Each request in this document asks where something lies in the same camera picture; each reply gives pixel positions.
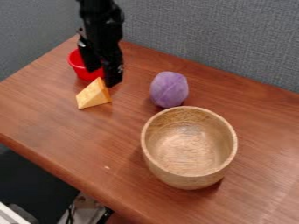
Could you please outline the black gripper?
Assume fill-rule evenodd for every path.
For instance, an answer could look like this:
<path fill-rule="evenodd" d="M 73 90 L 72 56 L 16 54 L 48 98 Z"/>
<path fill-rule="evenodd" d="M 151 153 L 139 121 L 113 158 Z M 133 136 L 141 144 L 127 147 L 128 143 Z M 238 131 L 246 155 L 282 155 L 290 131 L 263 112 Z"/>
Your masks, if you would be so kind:
<path fill-rule="evenodd" d="M 124 61 L 119 47 L 123 38 L 124 13 L 108 11 L 79 13 L 83 26 L 79 28 L 77 48 L 84 67 L 92 73 L 101 68 L 103 58 L 104 81 L 112 88 L 123 81 Z"/>

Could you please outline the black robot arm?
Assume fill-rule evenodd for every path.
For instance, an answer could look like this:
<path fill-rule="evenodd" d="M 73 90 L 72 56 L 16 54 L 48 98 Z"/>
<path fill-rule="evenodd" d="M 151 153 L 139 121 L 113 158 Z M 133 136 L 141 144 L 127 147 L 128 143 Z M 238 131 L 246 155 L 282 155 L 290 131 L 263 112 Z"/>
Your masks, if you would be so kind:
<path fill-rule="evenodd" d="M 123 38 L 124 13 L 113 0 L 76 0 L 83 26 L 77 48 L 89 73 L 103 69 L 104 82 L 112 88 L 123 81 L 124 60 L 119 42 Z"/>

